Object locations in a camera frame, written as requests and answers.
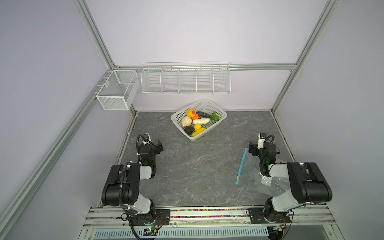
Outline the white perforated plastic basket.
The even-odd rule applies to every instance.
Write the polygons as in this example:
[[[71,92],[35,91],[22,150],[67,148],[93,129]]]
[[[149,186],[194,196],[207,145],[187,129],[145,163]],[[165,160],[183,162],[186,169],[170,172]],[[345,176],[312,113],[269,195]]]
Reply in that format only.
[[[193,136],[193,134],[196,132],[194,128],[195,124],[191,122],[191,124],[189,125],[189,127],[193,128],[193,131],[190,134],[185,132],[185,128],[187,128],[188,126],[183,126],[182,124],[183,119],[185,117],[188,117],[189,110],[195,110],[196,112],[203,112],[206,114],[210,114],[210,116],[215,113],[219,119],[217,121],[210,120],[208,123],[201,124],[203,130]],[[213,130],[226,118],[227,118],[227,113],[221,107],[219,107],[216,103],[214,103],[209,99],[200,99],[188,105],[187,107],[179,110],[173,115],[171,115],[171,120],[174,123],[174,125],[178,128],[178,130],[182,132],[184,136],[186,136],[192,142],[196,141],[197,139],[207,134],[209,131]]]

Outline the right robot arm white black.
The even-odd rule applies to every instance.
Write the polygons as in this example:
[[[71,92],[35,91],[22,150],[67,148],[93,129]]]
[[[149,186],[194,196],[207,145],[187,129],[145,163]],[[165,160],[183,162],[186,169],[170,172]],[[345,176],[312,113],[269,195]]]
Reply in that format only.
[[[260,133],[258,141],[249,142],[248,152],[259,158],[259,169],[265,178],[287,179],[290,189],[266,200],[261,216],[268,223],[286,220],[291,210],[304,205],[329,202],[333,192],[316,163],[278,163],[280,150],[274,135]]]

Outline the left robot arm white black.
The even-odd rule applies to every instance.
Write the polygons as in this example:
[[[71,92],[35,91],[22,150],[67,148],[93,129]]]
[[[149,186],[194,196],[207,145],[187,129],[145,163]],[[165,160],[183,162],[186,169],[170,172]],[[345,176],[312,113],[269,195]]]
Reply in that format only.
[[[150,225],[157,214],[153,200],[140,194],[140,181],[156,175],[156,155],[164,151],[162,142],[154,144],[150,134],[140,134],[136,139],[137,161],[113,165],[102,191],[102,204],[120,207],[127,220],[135,224]]]

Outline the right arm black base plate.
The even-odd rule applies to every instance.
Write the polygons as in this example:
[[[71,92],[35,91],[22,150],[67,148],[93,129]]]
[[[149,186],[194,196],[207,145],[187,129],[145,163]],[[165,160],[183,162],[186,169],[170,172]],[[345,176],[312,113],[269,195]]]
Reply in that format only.
[[[264,207],[248,208],[246,211],[252,224],[289,224],[291,218],[289,213],[267,213]]]

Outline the clear zip bag blue zipper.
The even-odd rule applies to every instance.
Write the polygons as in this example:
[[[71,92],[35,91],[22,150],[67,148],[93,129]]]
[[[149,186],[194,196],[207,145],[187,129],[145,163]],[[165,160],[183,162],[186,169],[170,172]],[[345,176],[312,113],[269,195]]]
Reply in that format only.
[[[240,168],[235,182],[237,187],[245,188],[247,192],[256,192],[270,197],[279,196],[290,190],[287,178],[263,176],[257,156],[252,156],[245,148]]]

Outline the small yellow lemon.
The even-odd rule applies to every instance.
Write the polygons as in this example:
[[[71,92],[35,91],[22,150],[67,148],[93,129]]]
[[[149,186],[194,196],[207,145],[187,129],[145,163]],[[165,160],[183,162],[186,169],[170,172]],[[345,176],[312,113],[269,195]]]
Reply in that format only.
[[[202,128],[201,124],[195,124],[194,125],[195,131],[199,130]]]

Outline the beige round potato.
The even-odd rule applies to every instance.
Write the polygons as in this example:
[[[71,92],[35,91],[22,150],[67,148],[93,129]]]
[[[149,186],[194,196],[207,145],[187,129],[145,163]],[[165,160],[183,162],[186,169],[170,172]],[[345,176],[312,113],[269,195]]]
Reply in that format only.
[[[190,126],[192,123],[193,123],[193,120],[192,120],[190,117],[188,117],[188,116],[184,117],[184,118],[182,119],[182,121],[181,121],[181,125],[182,125],[182,127],[188,127],[188,126]]]

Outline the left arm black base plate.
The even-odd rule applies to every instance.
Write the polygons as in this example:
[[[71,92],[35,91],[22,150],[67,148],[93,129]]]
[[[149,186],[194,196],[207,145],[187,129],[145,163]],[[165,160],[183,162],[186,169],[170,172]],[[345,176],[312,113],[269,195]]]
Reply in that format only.
[[[130,217],[133,226],[168,226],[171,220],[170,209],[155,209],[148,214]]]

